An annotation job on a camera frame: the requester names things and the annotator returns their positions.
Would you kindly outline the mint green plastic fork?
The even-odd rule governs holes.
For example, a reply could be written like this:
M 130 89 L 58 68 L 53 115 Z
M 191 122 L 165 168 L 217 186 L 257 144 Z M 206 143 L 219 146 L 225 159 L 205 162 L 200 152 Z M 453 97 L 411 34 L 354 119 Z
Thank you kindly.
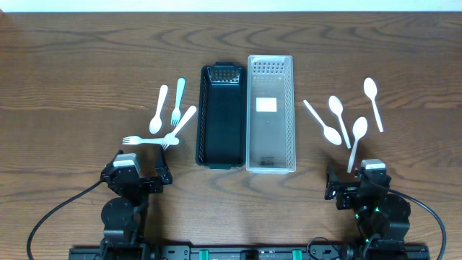
M 179 78 L 177 81 L 177 87 L 176 87 L 175 107 L 171 115 L 171 125 L 172 126 L 177 126 L 181 118 L 180 104 L 181 104 L 183 92 L 185 89 L 185 85 L 186 85 L 186 80 L 182 77 Z

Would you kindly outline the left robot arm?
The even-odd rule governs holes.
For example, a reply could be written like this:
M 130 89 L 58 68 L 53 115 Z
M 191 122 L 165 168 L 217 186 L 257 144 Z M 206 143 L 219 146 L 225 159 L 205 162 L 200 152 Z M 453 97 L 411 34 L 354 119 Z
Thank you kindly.
M 100 180 L 118 197 L 105 204 L 101 212 L 104 238 L 96 259 L 153 259 L 156 251 L 144 238 L 149 195 L 163 192 L 173 182 L 163 148 L 158 149 L 154 177 L 141 177 L 135 153 L 118 151 L 104 167 Z

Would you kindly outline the white spoon bowl down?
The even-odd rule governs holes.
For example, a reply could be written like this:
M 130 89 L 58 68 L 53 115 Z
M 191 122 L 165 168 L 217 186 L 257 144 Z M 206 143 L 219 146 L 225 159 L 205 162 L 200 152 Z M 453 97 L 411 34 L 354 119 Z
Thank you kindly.
M 322 118 L 315 111 L 313 106 L 309 104 L 307 100 L 303 100 L 303 103 L 305 104 L 306 108 L 311 112 L 311 114 L 314 116 L 314 118 L 318 121 L 318 123 L 322 126 L 324 137 L 330 143 L 334 145 L 340 145 L 342 143 L 342 138 L 340 137 L 340 134 L 338 133 L 338 131 L 330 126 L 327 126 L 325 122 L 322 120 Z

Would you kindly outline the white fork horizontal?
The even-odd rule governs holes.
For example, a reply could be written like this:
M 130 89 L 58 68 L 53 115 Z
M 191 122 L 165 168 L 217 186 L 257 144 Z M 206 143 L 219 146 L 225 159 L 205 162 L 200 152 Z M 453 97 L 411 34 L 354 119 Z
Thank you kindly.
M 163 138 L 145 139 L 140 136 L 127 136 L 122 139 L 124 145 L 138 145 L 138 144 L 162 144 Z

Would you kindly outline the white fork diagonal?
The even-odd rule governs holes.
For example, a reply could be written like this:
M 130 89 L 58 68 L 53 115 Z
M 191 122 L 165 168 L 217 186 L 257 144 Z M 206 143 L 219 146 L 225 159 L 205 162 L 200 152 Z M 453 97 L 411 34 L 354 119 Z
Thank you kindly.
M 185 112 L 184 116 L 179 121 L 178 125 L 174 128 L 174 130 L 163 138 L 161 146 L 164 150 L 166 150 L 170 145 L 173 144 L 178 132 L 188 123 L 188 121 L 193 117 L 196 111 L 197 107 L 195 105 L 190 106 L 188 110 Z

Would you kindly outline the white spoon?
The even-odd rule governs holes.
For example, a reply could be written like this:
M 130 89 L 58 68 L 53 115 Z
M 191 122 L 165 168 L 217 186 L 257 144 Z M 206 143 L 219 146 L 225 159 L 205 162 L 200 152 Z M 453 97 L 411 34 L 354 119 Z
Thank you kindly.
M 161 112 L 167 97 L 168 86 L 163 84 L 160 88 L 159 97 L 157 101 L 157 107 L 154 114 L 154 117 L 149 122 L 149 131 L 151 134 L 156 134 L 162 127 Z
M 343 138 L 344 138 L 345 143 L 346 143 L 346 147 L 348 149 L 351 149 L 352 148 L 351 142 L 349 140 L 349 136 L 348 136 L 348 133 L 347 133 L 346 126 L 344 124 L 344 120 L 342 118 L 342 113 L 344 111 L 344 107 L 342 105 L 342 102 L 340 101 L 340 99 L 337 98 L 337 96 L 332 95 L 328 99 L 328 106 L 329 106 L 331 112 L 333 114 L 335 114 L 337 116 L 338 120 L 339 120 L 339 125 L 340 125 L 340 128 L 341 128 Z
M 349 157 L 349 164 L 347 168 L 348 173 L 352 172 L 359 140 L 366 135 L 367 129 L 368 129 L 368 123 L 367 123 L 367 119 L 364 116 L 359 117 L 353 124 L 352 132 L 354 135 L 354 144 L 352 146 L 352 151 Z
M 378 88 L 377 88 L 375 81 L 371 77 L 367 77 L 364 80 L 363 89 L 364 89 L 366 96 L 371 100 L 372 109 L 373 109 L 376 123 L 378 125 L 379 132 L 383 132 L 383 124 L 382 124 L 380 114 L 378 111 L 378 107 L 376 104 L 376 100 L 375 100 L 377 93 L 378 93 Z

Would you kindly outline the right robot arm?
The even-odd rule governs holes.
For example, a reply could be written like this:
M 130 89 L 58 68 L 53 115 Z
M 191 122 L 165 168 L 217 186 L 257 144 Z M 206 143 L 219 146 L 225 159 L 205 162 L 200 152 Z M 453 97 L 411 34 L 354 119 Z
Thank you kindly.
M 326 170 L 324 199 L 336 200 L 338 210 L 351 209 L 362 240 L 355 253 L 366 259 L 404 252 L 404 236 L 410 228 L 410 203 L 392 194 L 391 177 L 379 160 L 364 160 L 355 170 L 356 182 L 343 182 L 331 166 Z

